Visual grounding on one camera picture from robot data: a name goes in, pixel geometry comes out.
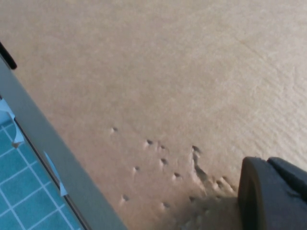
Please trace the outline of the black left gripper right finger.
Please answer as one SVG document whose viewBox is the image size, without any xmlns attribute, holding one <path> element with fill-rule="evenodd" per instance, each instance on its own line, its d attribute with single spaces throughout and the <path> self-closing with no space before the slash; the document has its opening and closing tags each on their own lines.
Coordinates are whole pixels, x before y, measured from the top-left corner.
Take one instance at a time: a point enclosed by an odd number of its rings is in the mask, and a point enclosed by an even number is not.
<svg viewBox="0 0 307 230">
<path fill-rule="evenodd" d="M 307 198 L 307 172 L 292 163 L 278 157 L 267 159 L 269 163 L 281 176 L 281 178 L 296 191 L 301 199 Z"/>
</svg>

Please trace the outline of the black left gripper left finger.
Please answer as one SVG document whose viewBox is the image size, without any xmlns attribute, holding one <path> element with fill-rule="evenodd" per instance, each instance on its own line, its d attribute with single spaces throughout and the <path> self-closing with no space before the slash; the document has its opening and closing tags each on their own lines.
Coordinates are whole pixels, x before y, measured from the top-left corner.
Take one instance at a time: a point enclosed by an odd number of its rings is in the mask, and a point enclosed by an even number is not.
<svg viewBox="0 0 307 230">
<path fill-rule="evenodd" d="M 245 230 L 307 228 L 307 199 L 301 199 L 267 160 L 243 159 L 237 200 Z"/>
</svg>

